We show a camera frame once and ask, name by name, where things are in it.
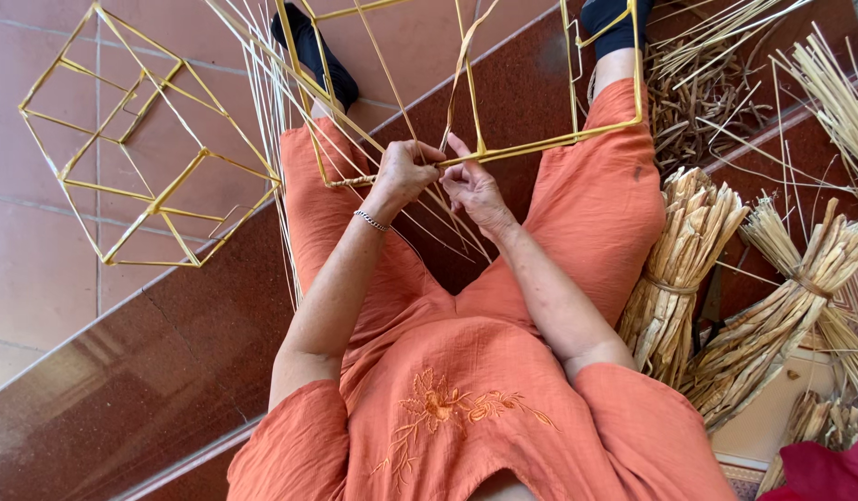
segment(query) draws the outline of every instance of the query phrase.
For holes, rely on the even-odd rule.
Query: silver bracelet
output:
[[[367,212],[365,212],[365,211],[361,211],[361,210],[359,210],[359,209],[358,209],[357,211],[355,211],[355,216],[360,216],[361,218],[364,218],[364,221],[368,222],[368,223],[370,224],[370,226],[372,226],[372,227],[376,228],[377,230],[379,230],[379,231],[381,231],[381,232],[387,232],[387,231],[389,231],[389,226],[385,226],[385,225],[381,225],[381,224],[377,223],[377,222],[376,222],[376,221],[374,221],[374,219],[373,219],[373,218],[371,218],[371,217],[370,217],[370,215],[369,215]]]

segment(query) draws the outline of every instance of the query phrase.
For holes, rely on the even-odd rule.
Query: orange embroidery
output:
[[[552,426],[556,431],[561,432],[544,413],[524,405],[521,402],[523,396],[519,393],[507,394],[492,390],[471,400],[469,399],[471,392],[461,394],[458,388],[449,392],[445,375],[441,376],[436,386],[431,368],[413,377],[413,394],[415,398],[399,400],[398,404],[409,414],[417,416],[417,420],[392,431],[392,442],[386,450],[385,459],[370,473],[373,475],[384,470],[394,462],[391,474],[395,477],[395,489],[399,494],[401,493],[400,484],[407,485],[403,477],[404,471],[412,472],[411,463],[418,459],[418,457],[410,457],[409,452],[411,441],[414,445],[416,443],[421,424],[425,424],[429,433],[434,435],[440,424],[453,423],[465,438],[464,423],[476,424],[486,417],[498,417],[506,409],[519,408],[523,412],[530,412],[540,423]],[[459,410],[466,412],[465,421]]]

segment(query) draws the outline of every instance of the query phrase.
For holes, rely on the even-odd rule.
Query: orange blouse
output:
[[[572,388],[541,340],[487,317],[402,335],[353,401],[330,380],[290,394],[228,499],[463,500],[502,469],[538,499],[735,499],[682,395],[611,364]]]

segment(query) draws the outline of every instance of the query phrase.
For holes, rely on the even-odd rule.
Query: woman's right hand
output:
[[[459,157],[471,154],[465,143],[453,133],[447,136],[447,144]],[[450,196],[453,211],[465,209],[472,221],[479,226],[481,234],[494,244],[518,221],[506,207],[497,180],[477,161],[465,161],[448,167],[441,177],[444,191]]]

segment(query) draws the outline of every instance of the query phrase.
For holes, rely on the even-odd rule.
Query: sleeve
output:
[[[336,381],[312,381],[262,419],[227,471],[227,499],[332,499],[348,465],[348,410]]]
[[[702,416],[666,384],[613,364],[584,367],[574,388],[635,499],[735,499]]]

